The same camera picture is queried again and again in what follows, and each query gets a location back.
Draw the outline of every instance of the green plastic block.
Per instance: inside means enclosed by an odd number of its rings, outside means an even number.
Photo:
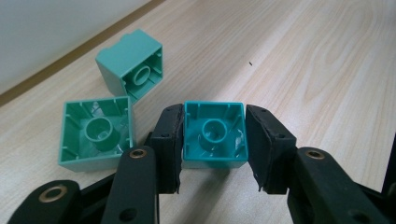
[[[130,96],[134,104],[163,79],[163,45],[136,30],[102,49],[96,63],[108,89],[116,96]]]
[[[129,97],[64,103],[58,163],[75,172],[116,168],[134,145]]]
[[[184,104],[183,168],[238,168],[248,160],[241,103]]]

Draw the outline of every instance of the metal grommet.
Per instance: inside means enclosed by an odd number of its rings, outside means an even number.
[[[310,157],[310,158],[315,159],[315,160],[323,160],[325,158],[323,153],[315,151],[315,150],[307,150],[305,152],[305,155],[307,157]]]
[[[49,196],[49,193],[53,190],[59,190],[59,193],[57,193],[56,195]],[[40,196],[38,197],[38,200],[42,203],[52,203],[57,201],[58,199],[61,199],[65,194],[67,193],[67,187],[63,186],[63,185],[58,185],[58,186],[54,186],[52,188],[46,189],[44,192],[42,192],[40,194]]]
[[[129,156],[133,159],[140,159],[147,155],[147,151],[145,149],[135,149],[129,153]]]

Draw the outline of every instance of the wooden table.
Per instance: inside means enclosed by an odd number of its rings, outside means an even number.
[[[354,181],[381,190],[396,132],[395,11],[392,0],[159,2],[18,97],[1,96],[0,223],[51,180],[85,188],[114,173],[57,164],[63,104],[112,96],[94,58],[137,28],[163,43],[164,64],[163,81],[134,105],[139,143],[169,105],[259,105],[298,147],[330,152]],[[258,192],[248,164],[180,178],[180,194],[160,198],[162,223],[291,223],[286,196]]]

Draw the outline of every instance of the black plastic part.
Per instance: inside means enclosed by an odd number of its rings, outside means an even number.
[[[51,181],[34,190],[8,223],[76,223],[82,210],[79,202],[78,183],[71,180]]]
[[[286,194],[296,138],[268,110],[247,105],[248,163],[259,190]]]
[[[382,194],[389,194],[390,188],[393,184],[395,184],[394,188],[396,188],[396,134],[393,139],[393,147],[389,156],[388,169],[381,191]]]
[[[183,105],[166,107],[150,137],[149,145],[157,157],[160,194],[173,194],[180,186],[183,119]]]
[[[78,223],[99,223],[105,211],[107,197],[113,184],[114,176],[99,180],[98,182],[81,190],[82,204],[84,210],[78,219]]]
[[[155,157],[151,147],[122,153],[102,223],[158,223]]]
[[[288,199],[294,223],[389,223],[329,153],[298,149],[294,171],[298,184]]]

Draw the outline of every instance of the block stud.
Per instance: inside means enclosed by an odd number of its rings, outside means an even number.
[[[120,134],[107,118],[94,118],[88,121],[85,136],[100,151],[109,151],[120,141]]]

